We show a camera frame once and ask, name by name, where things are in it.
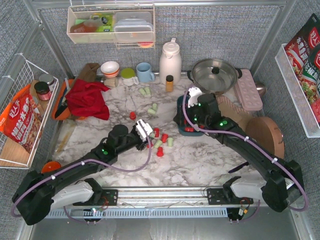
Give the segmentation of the teal storage basket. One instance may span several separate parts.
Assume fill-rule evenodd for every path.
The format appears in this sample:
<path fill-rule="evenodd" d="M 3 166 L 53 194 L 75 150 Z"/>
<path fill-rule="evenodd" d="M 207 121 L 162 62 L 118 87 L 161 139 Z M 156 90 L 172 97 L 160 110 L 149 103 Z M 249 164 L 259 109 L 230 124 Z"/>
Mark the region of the teal storage basket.
<path fill-rule="evenodd" d="M 183 104 L 183 95 L 181 95 L 177 101 L 176 101 L 176 111 L 177 111 L 177 103 L 182 103 Z M 204 133 L 200 131 L 196 131 L 191 125 L 187 122 L 187 127 L 178 127 L 178 131 L 182 136 L 185 137 L 200 137 Z"/>

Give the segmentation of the brown cardboard sheet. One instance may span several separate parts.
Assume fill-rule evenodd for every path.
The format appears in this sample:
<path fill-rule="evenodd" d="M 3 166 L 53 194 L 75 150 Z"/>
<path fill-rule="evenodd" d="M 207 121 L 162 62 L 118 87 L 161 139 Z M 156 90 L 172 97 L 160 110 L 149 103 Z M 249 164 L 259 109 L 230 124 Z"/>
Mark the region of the brown cardboard sheet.
<path fill-rule="evenodd" d="M 248 122 L 254 117 L 244 111 L 236 112 L 227 103 L 218 105 L 221 115 L 235 121 L 243 130 L 247 127 Z"/>

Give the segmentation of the red cloth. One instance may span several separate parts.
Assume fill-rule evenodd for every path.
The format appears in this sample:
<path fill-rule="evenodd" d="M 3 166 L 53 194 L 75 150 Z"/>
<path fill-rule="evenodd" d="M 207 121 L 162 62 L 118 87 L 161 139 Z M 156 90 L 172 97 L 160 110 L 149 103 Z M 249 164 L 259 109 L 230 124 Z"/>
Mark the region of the red cloth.
<path fill-rule="evenodd" d="M 110 88 L 101 82 L 76 79 L 74 86 L 65 96 L 70 113 L 77 117 L 108 120 L 110 112 L 102 95 L 102 92 L 108 90 Z"/>

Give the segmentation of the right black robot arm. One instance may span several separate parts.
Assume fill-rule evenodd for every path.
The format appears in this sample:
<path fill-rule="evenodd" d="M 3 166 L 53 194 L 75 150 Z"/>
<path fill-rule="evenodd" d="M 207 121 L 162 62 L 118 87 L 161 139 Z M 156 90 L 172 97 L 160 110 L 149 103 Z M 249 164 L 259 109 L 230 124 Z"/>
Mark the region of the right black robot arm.
<path fill-rule="evenodd" d="M 262 177 L 261 183 L 248 179 L 240 183 L 237 179 L 227 187 L 238 198 L 248 197 L 263 200 L 272 210 L 282 212 L 292 203 L 303 197 L 303 212 L 309 207 L 300 165 L 291 160 L 269 153 L 249 137 L 231 118 L 220 112 L 214 94 L 201 94 L 195 105 L 189 107 L 189 97 L 180 96 L 177 100 L 177 113 L 173 118 L 178 128 L 190 127 L 194 132 L 207 134 L 221 144 L 231 148 L 254 167 Z"/>

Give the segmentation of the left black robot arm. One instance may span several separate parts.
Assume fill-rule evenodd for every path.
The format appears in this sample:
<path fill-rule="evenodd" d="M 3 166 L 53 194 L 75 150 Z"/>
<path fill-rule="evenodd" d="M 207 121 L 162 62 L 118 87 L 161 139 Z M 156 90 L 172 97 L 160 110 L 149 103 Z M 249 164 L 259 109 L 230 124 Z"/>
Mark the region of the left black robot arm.
<path fill-rule="evenodd" d="M 80 159 L 47 173 L 28 172 L 12 197 L 10 213 L 23 218 L 29 226 L 42 221 L 57 202 L 60 191 L 76 181 L 100 171 L 114 168 L 118 156 L 132 148 L 142 151 L 150 141 L 152 128 L 138 120 L 132 130 L 115 125 L 99 144 Z"/>

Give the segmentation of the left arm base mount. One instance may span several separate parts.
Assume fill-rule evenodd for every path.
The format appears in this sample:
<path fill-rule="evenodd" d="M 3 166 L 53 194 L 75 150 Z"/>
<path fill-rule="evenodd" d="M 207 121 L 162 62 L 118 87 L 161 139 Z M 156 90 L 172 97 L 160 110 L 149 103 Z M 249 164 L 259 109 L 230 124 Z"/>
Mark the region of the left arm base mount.
<path fill-rule="evenodd" d="M 80 206 L 116 206 L 118 203 L 119 191 L 117 189 L 103 189 L 100 197 L 92 197 L 88 201 L 80 202 Z"/>

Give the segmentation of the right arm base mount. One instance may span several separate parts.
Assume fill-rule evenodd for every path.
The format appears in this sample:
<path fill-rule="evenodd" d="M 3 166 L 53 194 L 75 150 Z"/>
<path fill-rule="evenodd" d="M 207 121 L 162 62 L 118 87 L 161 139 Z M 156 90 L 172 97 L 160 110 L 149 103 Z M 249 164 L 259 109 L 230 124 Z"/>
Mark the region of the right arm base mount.
<path fill-rule="evenodd" d="M 223 188 L 207 188 L 206 197 L 209 205 L 253 204 L 252 198 L 237 197 L 232 191 Z"/>

